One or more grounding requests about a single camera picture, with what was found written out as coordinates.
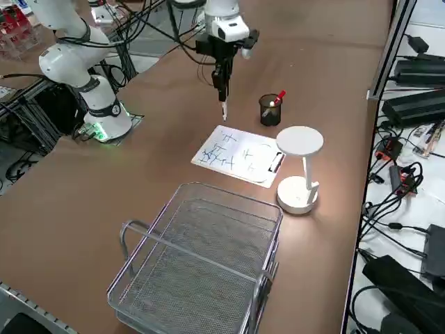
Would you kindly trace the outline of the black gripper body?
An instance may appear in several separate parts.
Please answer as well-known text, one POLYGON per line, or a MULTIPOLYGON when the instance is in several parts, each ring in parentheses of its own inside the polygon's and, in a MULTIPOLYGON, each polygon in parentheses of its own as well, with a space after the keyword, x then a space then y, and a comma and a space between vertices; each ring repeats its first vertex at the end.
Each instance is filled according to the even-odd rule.
POLYGON ((234 57, 238 50, 244 45, 244 39, 234 42, 225 42, 207 33, 200 34, 195 39, 195 53, 205 57, 212 57, 213 63, 198 61, 199 65, 222 65, 227 63, 233 65, 234 57))

